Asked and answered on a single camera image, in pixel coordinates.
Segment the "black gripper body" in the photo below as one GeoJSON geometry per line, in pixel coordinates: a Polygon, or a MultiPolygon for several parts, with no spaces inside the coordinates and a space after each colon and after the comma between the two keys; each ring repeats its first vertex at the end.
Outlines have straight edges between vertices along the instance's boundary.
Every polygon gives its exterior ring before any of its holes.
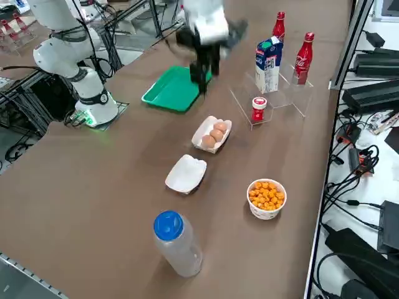
{"type": "Polygon", "coordinates": [[[195,45],[195,51],[197,53],[198,60],[203,65],[209,65],[213,59],[220,60],[220,43],[208,44],[208,45],[195,45]]]}

